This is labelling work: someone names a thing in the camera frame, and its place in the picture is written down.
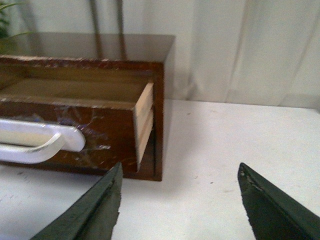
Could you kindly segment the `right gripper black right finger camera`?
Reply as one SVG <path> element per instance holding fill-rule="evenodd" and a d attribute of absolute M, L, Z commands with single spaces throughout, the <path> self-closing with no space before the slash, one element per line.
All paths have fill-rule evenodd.
<path fill-rule="evenodd" d="M 318 240 L 320 217 L 245 163 L 237 179 L 242 203 L 257 240 Z"/>

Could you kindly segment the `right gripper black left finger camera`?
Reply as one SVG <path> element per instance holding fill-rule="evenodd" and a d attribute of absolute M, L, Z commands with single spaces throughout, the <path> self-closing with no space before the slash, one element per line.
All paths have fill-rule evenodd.
<path fill-rule="evenodd" d="M 116 163 L 33 240 L 110 240 L 121 204 L 123 168 Z"/>

